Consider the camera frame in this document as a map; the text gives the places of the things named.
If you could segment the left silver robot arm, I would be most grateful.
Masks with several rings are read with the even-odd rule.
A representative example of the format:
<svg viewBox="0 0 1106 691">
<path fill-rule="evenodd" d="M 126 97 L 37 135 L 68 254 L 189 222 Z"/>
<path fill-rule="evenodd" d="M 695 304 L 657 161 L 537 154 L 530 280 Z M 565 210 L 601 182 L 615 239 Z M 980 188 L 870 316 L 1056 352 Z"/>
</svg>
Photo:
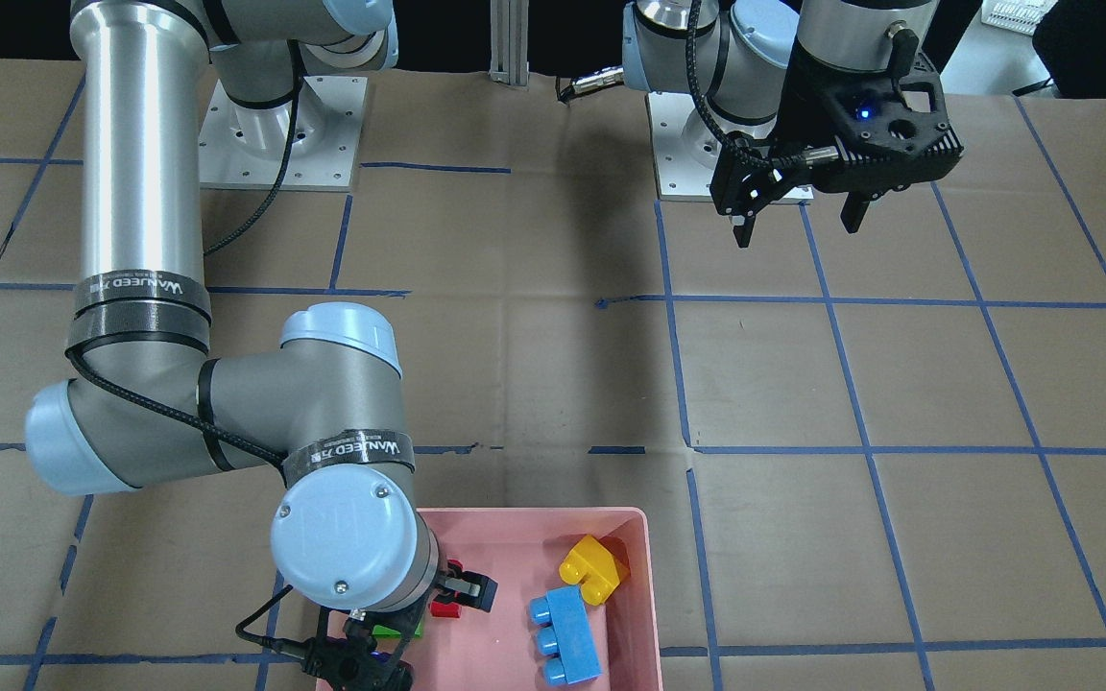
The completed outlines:
<svg viewBox="0 0 1106 691">
<path fill-rule="evenodd" d="M 843 193 L 859 230 L 888 192 L 933 182 L 964 154 L 924 39 L 933 1 L 632 1 L 624 83 L 684 93 L 716 161 L 709 195 L 741 248 L 799 185 Z"/>
</svg>

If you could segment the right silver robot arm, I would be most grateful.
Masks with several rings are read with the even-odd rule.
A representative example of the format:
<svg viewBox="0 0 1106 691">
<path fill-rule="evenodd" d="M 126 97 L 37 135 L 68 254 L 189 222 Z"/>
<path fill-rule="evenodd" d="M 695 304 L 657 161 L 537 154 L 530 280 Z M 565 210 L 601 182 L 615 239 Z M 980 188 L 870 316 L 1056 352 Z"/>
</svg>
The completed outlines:
<svg viewBox="0 0 1106 691">
<path fill-rule="evenodd" d="M 135 491 L 270 465 L 286 488 L 276 570 L 330 609 L 418 615 L 440 598 L 489 611 L 495 582 L 452 567 L 413 506 L 414 444 L 394 329 L 359 303 L 291 315 L 276 350 L 212 359 L 199 193 L 199 74 L 211 53 L 262 48 L 279 74 L 247 83 L 298 105 L 307 59 L 387 67 L 390 1 L 75 1 L 86 65 L 83 270 L 67 360 L 36 392 L 27 454 L 69 495 Z"/>
</svg>

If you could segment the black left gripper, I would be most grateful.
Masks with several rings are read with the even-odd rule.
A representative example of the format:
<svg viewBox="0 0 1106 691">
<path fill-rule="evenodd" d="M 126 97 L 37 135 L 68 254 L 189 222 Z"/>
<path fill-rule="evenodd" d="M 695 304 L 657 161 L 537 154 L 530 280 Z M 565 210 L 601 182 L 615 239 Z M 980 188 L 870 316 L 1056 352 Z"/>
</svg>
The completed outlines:
<svg viewBox="0 0 1106 691">
<path fill-rule="evenodd" d="M 926 169 L 927 55 L 916 38 L 886 40 L 875 70 L 826 64 L 796 43 L 772 140 L 780 163 L 803 169 Z M 874 192 L 849 192 L 841 224 L 857 233 Z M 733 235 L 747 249 L 769 197 L 732 205 Z"/>
</svg>

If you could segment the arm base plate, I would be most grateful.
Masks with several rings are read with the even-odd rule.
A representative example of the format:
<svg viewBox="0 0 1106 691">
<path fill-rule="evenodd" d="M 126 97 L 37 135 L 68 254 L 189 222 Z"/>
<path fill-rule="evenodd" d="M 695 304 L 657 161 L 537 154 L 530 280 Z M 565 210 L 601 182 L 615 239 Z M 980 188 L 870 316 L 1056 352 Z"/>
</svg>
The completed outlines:
<svg viewBox="0 0 1106 691">
<path fill-rule="evenodd" d="M 290 146 L 282 191 L 349 192 L 368 93 L 364 76 L 310 76 L 289 139 L 289 106 L 246 108 L 216 84 L 199 132 L 199 184 L 267 191 Z"/>
<path fill-rule="evenodd" d="M 721 148 L 693 109 L 692 97 L 651 92 L 646 104 L 660 200 L 709 203 L 709 184 Z"/>
</svg>

